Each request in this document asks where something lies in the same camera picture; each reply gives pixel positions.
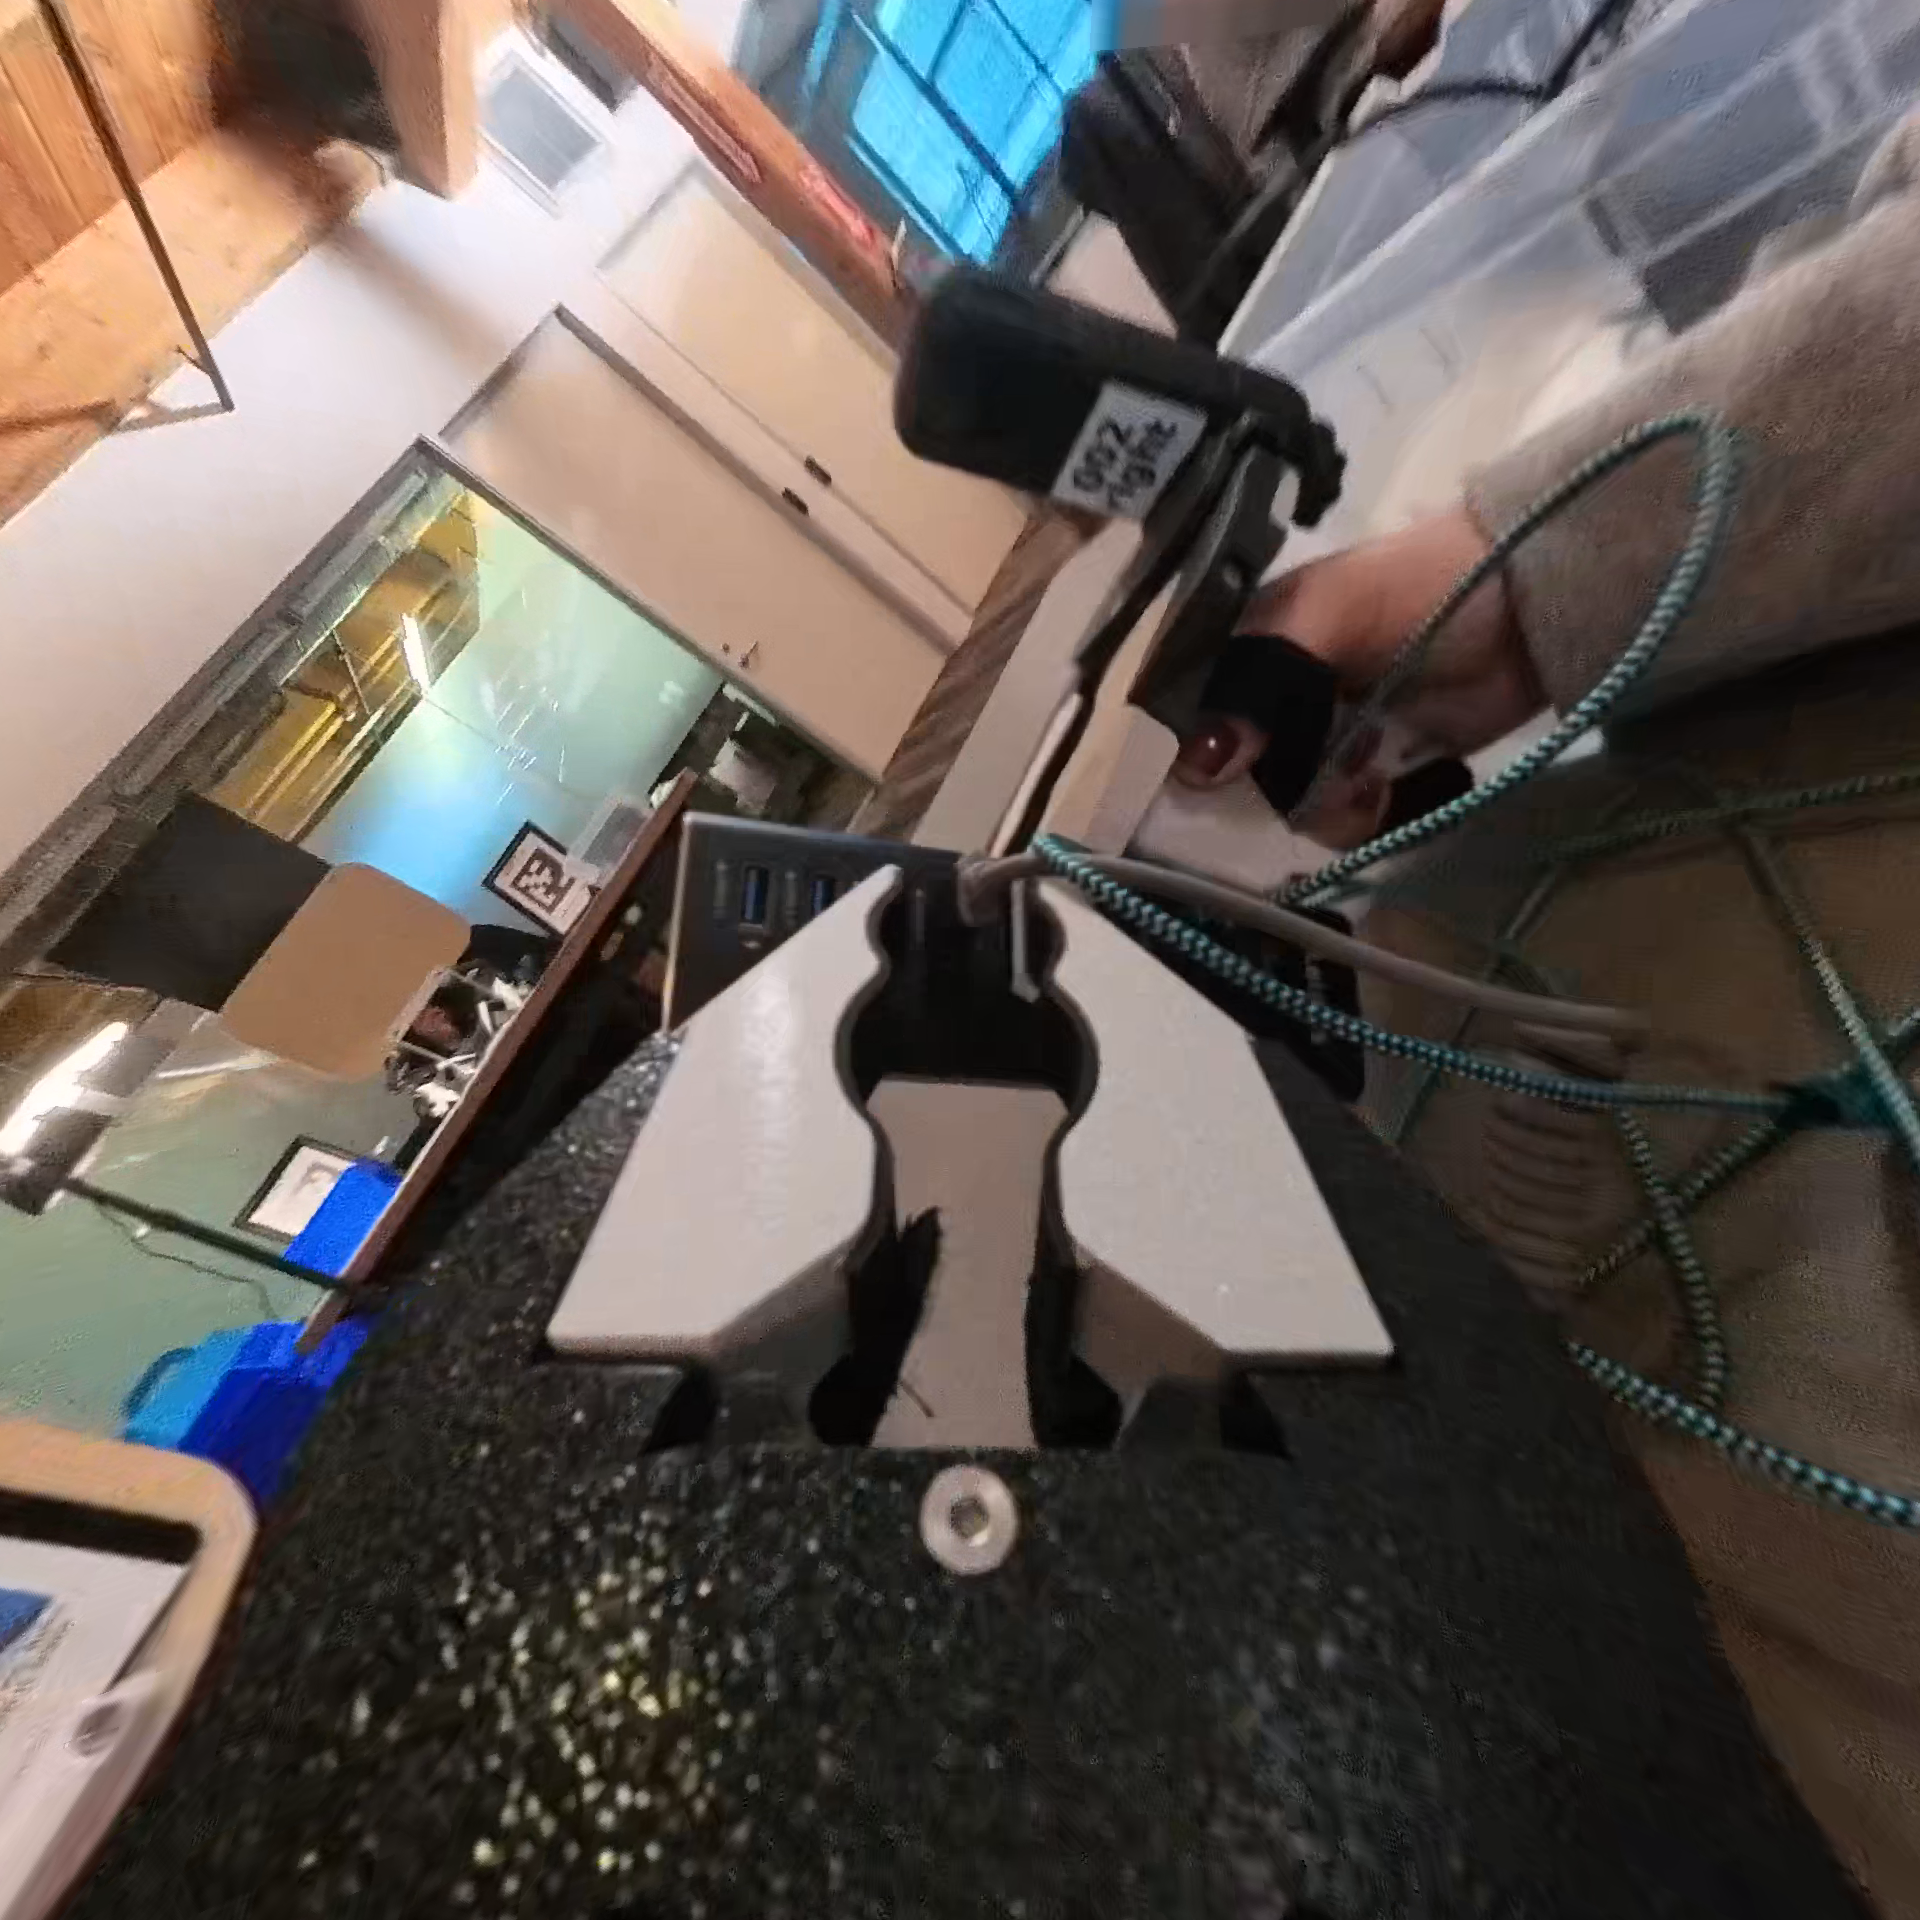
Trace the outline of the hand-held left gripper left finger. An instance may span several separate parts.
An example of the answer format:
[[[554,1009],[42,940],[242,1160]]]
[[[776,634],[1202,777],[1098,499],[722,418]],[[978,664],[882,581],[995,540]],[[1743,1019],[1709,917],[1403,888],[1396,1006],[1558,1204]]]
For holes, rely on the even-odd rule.
[[[896,1158],[850,1072],[892,963],[884,862],[682,1029],[548,1318],[558,1357],[679,1368],[776,1397],[824,1443],[871,1443],[943,1253],[899,1214]]]

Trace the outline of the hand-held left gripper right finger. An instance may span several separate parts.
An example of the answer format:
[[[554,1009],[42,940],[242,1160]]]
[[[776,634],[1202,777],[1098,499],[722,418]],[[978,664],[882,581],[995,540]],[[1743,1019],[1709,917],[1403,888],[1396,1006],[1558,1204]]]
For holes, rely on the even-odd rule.
[[[1024,1068],[1062,1108],[1024,1292],[1038,1448],[1112,1448],[1151,1397],[1227,1434],[1258,1377],[1390,1367],[1259,1047],[1069,881],[1024,929]]]

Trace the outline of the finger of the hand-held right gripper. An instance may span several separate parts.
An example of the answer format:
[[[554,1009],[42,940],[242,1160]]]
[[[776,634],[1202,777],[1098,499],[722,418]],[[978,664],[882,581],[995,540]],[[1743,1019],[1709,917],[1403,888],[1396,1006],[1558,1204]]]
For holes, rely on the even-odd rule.
[[[1177,755],[1180,737],[1137,706],[1069,696],[991,833],[991,855],[1009,858],[1045,833],[1123,855]]]
[[[914,827],[914,846],[991,852],[991,833],[1069,693],[1074,648],[1115,593],[1137,549],[1140,529],[1134,522],[1108,522],[1053,575],[970,737],[960,746],[945,782],[923,810]],[[1131,705],[1131,681],[1160,621],[1163,600],[1158,599],[1122,643],[1098,693],[1091,696],[1092,705]]]

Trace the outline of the black usb hub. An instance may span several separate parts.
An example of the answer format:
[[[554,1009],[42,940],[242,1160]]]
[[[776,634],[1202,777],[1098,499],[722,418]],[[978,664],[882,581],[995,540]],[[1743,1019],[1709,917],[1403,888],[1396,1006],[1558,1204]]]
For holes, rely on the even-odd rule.
[[[731,816],[689,816],[669,917],[665,1020],[685,1023],[882,867],[899,890],[878,910],[882,977],[845,1019],[850,1087],[886,1079],[1045,1087],[1081,1111],[1095,1054],[1044,984],[1059,936],[1038,906],[967,924],[962,858],[945,848]]]

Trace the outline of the wooden board on white arm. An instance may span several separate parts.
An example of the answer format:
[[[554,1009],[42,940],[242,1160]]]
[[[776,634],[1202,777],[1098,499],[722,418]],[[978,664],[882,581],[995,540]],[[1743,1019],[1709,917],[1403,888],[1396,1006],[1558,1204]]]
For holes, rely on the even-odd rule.
[[[324,1079],[379,1075],[469,924],[365,862],[333,866],[220,1006],[248,1050]]]

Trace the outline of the white door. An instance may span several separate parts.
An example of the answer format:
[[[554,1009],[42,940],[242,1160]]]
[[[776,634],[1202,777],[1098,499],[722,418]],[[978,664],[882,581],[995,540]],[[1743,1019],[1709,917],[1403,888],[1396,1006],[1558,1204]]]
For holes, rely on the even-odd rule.
[[[601,261],[611,294],[757,422],[913,584],[970,621],[1024,504],[904,450],[896,353],[704,158]]]
[[[604,289],[557,307],[437,446],[868,782],[970,627],[807,456]]]

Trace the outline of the black office chair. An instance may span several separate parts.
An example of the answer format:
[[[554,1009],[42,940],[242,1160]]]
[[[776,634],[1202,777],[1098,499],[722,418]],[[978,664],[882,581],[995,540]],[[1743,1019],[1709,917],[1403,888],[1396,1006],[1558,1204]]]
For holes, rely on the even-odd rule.
[[[1215,346],[1307,190],[1297,37],[1101,53],[1062,117],[1059,173],[1174,334]]]

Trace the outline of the framed tag sign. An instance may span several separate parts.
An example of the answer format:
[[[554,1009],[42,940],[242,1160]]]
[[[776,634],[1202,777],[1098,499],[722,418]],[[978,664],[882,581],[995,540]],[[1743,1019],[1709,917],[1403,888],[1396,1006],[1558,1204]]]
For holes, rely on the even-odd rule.
[[[591,906],[598,877],[578,867],[554,835],[523,821],[480,877],[480,888],[541,936],[565,937]]]

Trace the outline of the small blue bin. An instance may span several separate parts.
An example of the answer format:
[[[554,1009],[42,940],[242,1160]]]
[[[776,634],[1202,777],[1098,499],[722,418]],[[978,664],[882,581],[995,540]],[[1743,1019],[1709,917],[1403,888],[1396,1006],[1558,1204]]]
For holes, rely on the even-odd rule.
[[[342,1279],[401,1185],[402,1173],[390,1164],[347,1164],[299,1232],[284,1247],[280,1260],[306,1275]]]

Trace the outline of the white framed picture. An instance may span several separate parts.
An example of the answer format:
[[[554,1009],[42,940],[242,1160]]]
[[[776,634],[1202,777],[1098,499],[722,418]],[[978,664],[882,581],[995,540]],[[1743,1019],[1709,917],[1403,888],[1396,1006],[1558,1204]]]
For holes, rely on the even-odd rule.
[[[319,1139],[294,1139],[234,1217],[234,1226],[284,1249],[306,1230],[362,1154]]]

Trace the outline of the blue storage tote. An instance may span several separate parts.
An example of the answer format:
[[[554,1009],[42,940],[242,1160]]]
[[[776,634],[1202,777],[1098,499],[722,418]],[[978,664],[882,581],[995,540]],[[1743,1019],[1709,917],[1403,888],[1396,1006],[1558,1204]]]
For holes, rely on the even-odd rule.
[[[162,1352],[124,1393],[120,1436],[217,1464],[266,1512],[370,1326],[354,1315],[302,1349],[299,1321],[255,1321]]]

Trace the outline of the black monitor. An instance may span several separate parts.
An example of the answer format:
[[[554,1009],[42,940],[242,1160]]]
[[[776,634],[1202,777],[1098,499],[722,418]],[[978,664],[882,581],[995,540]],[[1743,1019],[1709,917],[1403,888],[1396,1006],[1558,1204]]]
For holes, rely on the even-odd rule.
[[[331,862],[294,841],[184,795],[53,940],[46,963],[220,1012],[327,874]]]

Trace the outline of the studio light on stand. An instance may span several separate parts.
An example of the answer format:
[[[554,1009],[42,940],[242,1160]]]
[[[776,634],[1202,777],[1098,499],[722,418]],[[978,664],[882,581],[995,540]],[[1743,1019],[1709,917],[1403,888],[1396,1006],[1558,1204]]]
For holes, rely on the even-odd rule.
[[[354,1292],[349,1279],[291,1260],[258,1239],[217,1230],[170,1207],[146,1204],[114,1189],[100,1189],[96,1182],[82,1179],[75,1166],[75,1158],[46,1154],[29,1143],[3,1147],[3,1204],[7,1204],[13,1214],[42,1217],[56,1200],[72,1200],[86,1204],[92,1214],[111,1217],[131,1226],[145,1226],[150,1235],[187,1242],[230,1260],[244,1260],[248,1267],[262,1267],[284,1279],[299,1279],[322,1292]]]

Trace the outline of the instruction board on white stand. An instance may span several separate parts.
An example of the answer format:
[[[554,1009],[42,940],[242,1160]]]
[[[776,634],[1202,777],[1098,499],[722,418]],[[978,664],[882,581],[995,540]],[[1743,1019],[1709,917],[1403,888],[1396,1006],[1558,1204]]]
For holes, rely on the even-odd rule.
[[[202,1677],[255,1505],[202,1457],[3,1418],[3,1914],[56,1916]]]

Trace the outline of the white wall vent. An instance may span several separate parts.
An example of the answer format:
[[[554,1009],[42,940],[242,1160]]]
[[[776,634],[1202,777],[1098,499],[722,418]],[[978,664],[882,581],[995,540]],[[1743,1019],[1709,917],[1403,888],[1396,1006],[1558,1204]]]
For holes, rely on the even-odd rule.
[[[604,131],[515,46],[483,74],[479,129],[491,155],[544,204],[607,149]]]

